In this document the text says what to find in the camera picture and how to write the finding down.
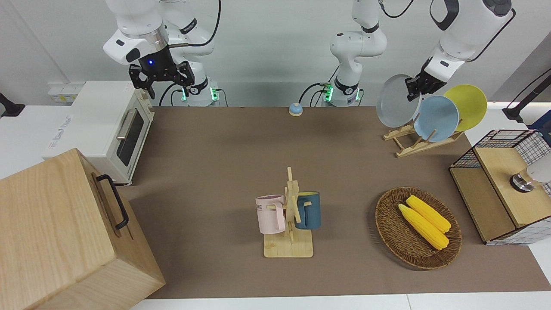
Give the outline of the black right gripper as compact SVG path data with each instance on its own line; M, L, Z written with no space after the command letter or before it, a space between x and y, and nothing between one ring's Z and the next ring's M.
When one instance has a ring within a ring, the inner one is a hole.
M155 99L153 82L173 82L183 88L186 98L190 97L191 87L195 84L195 75L189 62L176 65L169 47L144 56L140 65L129 66L129 76L134 88L144 90L151 99Z

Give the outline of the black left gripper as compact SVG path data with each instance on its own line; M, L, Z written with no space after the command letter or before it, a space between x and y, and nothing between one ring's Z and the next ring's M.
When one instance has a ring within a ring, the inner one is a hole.
M408 77L405 79L408 91L407 100L411 102L419 98L421 94L422 96L433 94L436 91L436 87L443 87L446 84L447 82L437 72L436 63L433 61L433 58L428 58L421 67L418 77Z

